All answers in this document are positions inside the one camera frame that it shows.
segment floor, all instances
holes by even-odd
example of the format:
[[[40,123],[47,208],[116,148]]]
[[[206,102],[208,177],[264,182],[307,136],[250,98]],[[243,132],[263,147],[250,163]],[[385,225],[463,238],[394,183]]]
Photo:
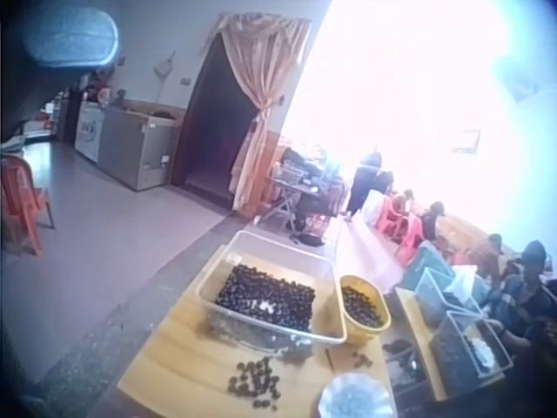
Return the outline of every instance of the floor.
[[[311,248],[294,244],[273,219],[246,225],[171,188],[131,192],[61,145],[33,145],[25,157],[37,185],[49,187],[57,229],[41,230],[41,257],[3,257],[4,322],[35,382],[25,390],[52,416],[86,416],[240,229],[327,257],[339,274],[360,275],[384,292],[401,278],[396,246],[358,216],[351,224],[334,219],[325,245]]]
[[[24,156],[36,186],[48,187],[56,230],[40,228],[39,257],[3,256],[3,323],[39,381],[226,213],[173,188],[133,192],[64,145],[31,145]]]
[[[325,230],[320,247],[295,244],[284,229],[285,220],[271,217],[256,226],[250,224],[246,229],[278,240],[288,246],[314,253],[333,261],[339,276],[354,274],[371,281],[383,293],[387,293],[402,279],[402,268],[394,259],[396,244],[385,239],[367,227],[357,214],[352,222],[341,217],[332,219]]]
[[[186,184],[193,185],[215,196],[233,201],[234,195],[228,190],[230,180],[220,172],[194,171],[187,175]]]

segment small white dish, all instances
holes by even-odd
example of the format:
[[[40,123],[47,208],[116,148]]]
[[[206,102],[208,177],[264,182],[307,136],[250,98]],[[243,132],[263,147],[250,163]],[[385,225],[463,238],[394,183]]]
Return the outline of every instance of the small white dish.
[[[360,411],[339,412],[339,404],[365,399]],[[323,389],[318,405],[320,418],[391,418],[393,400],[386,388],[367,374],[346,373],[335,377]]]

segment plastic bin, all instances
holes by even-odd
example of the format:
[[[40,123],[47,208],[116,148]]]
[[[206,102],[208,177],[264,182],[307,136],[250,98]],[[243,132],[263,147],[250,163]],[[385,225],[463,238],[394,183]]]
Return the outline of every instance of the plastic bin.
[[[315,299],[310,332],[281,327],[217,305],[215,300],[220,290],[238,264],[256,267],[276,280],[284,278],[312,287]],[[236,233],[203,276],[196,295],[207,309],[208,326],[212,331],[256,349],[277,353],[285,351],[285,345],[291,342],[305,347],[315,342],[340,344],[346,340],[340,284],[333,264],[253,233]]]
[[[277,165],[272,169],[272,177],[275,180],[280,180],[288,185],[297,185],[300,180],[307,174],[304,170],[295,167],[294,165],[284,164]]]
[[[426,267],[418,287],[416,287],[419,310],[430,328],[437,328],[445,319],[447,311],[468,312],[478,317],[481,316],[480,307],[472,296],[461,301],[446,299],[443,292],[450,284],[450,277]]]
[[[472,349],[478,343],[484,347]],[[450,397],[463,395],[495,380],[513,366],[491,327],[483,319],[468,313],[448,312],[430,347],[446,394]]]
[[[454,278],[453,269],[443,259],[437,248],[432,243],[424,241],[419,245],[416,256],[404,271],[399,286],[407,290],[415,290],[426,267]]]
[[[372,283],[364,280],[358,276],[342,276],[340,278],[340,287],[350,286],[367,296],[370,301],[375,305],[377,313],[383,320],[383,326],[379,328],[366,327],[356,320],[354,320],[348,312],[343,311],[346,320],[346,331],[348,336],[346,342],[353,345],[363,345],[373,337],[385,332],[391,326],[391,314],[386,306],[385,299],[381,291]]]

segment table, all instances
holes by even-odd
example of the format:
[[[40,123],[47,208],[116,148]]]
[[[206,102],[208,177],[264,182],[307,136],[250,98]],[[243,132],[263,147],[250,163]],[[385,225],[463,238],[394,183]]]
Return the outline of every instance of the table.
[[[189,285],[92,416],[318,416],[324,386],[336,375],[353,370],[354,348],[316,346],[314,356],[297,367],[271,360],[274,373],[281,379],[277,412],[253,409],[250,400],[226,392],[228,378],[237,374],[237,363],[257,361],[263,355],[214,340],[202,331],[205,311],[195,300],[194,291],[219,251],[222,248]],[[359,371],[381,381],[392,394],[380,338],[358,352],[374,363]],[[117,413],[110,408],[120,410]]]
[[[277,200],[276,203],[273,203],[269,212],[267,212],[262,217],[255,219],[253,221],[254,225],[257,223],[270,218],[274,213],[284,212],[286,217],[288,218],[288,222],[290,223],[290,228],[294,232],[296,231],[294,227],[294,220],[295,220],[295,201],[298,197],[302,194],[310,194],[312,196],[319,196],[319,189],[315,186],[309,185],[289,185],[282,180],[278,179],[269,179],[275,186],[280,187],[282,192],[282,197]]]
[[[435,361],[432,350],[429,347],[429,341],[433,337],[433,330],[424,322],[424,317],[419,310],[415,293],[399,287],[395,288],[395,292],[400,299],[400,304],[402,305],[406,319],[408,320],[414,338],[416,339],[418,352],[424,369],[426,370],[426,376],[433,392],[433,398],[435,401],[447,401],[450,397],[446,394],[445,386],[443,385],[439,369],[437,368],[437,362]],[[485,382],[482,386],[488,386],[503,379],[503,377],[503,374],[495,376],[491,380]]]

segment blue container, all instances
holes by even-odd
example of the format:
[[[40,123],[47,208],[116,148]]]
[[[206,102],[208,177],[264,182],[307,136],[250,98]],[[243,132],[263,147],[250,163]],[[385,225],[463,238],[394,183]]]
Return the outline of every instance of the blue container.
[[[453,269],[443,259],[438,249],[429,241],[424,241],[419,245],[416,256],[404,271],[399,286],[407,290],[416,290],[426,267],[445,275],[451,281],[454,279]],[[441,289],[446,287],[442,283],[438,283],[438,285]]]

